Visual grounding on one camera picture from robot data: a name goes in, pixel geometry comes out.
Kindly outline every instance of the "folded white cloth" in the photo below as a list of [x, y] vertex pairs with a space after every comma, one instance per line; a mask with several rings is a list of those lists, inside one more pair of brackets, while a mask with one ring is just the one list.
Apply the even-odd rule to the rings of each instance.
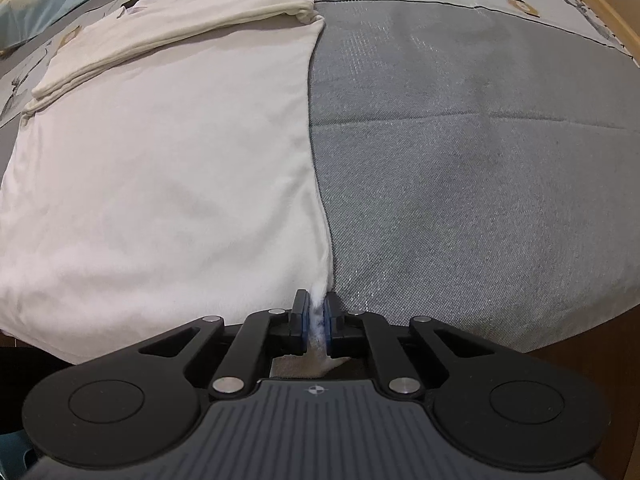
[[30, 116], [68, 90], [127, 59], [214, 28], [279, 14], [302, 23], [318, 19], [314, 0], [140, 0], [87, 27], [72, 48], [51, 60], [24, 109]]
[[[201, 316], [289, 308], [297, 288], [321, 303], [332, 253], [307, 77], [323, 20], [294, 17], [311, 0], [206, 1], [140, 1], [54, 57], [38, 95], [93, 77], [18, 132], [0, 188], [0, 329], [79, 363]], [[261, 20], [276, 9], [291, 16]], [[251, 23], [104, 70], [231, 20]]]

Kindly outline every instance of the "wooden bed frame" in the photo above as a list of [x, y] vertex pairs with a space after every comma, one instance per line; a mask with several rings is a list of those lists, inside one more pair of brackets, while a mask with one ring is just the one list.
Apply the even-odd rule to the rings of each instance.
[[[640, 0], [583, 1], [640, 60]], [[0, 335], [0, 346], [23, 345]], [[612, 419], [594, 463], [607, 480], [640, 480], [640, 306], [531, 354], [575, 370], [601, 388]]]

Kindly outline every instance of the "gray ribbed plate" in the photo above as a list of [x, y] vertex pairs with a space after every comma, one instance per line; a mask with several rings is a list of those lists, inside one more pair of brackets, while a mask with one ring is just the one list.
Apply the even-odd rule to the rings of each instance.
[[414, 402], [369, 380], [263, 381], [217, 402], [180, 446], [147, 463], [88, 471], [41, 460], [26, 480], [602, 480], [588, 465], [538, 474], [499, 470], [445, 441]]

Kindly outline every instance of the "screw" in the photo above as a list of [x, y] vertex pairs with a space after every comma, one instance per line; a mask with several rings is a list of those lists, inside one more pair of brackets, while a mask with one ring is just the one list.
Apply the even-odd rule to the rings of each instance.
[[414, 394], [420, 389], [420, 383], [411, 377], [396, 377], [389, 381], [389, 389], [396, 394]]
[[237, 377], [220, 377], [213, 381], [212, 386], [221, 394], [234, 394], [244, 388], [244, 381]]

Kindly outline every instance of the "gray cloth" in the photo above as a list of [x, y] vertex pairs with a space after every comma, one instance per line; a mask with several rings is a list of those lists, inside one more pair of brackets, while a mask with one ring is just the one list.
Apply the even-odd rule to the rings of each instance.
[[312, 145], [335, 290], [527, 351], [640, 303], [640, 71], [483, 9], [319, 4]]
[[20, 117], [14, 117], [0, 128], [0, 171], [4, 174], [6, 166], [14, 150], [15, 139], [18, 136]]

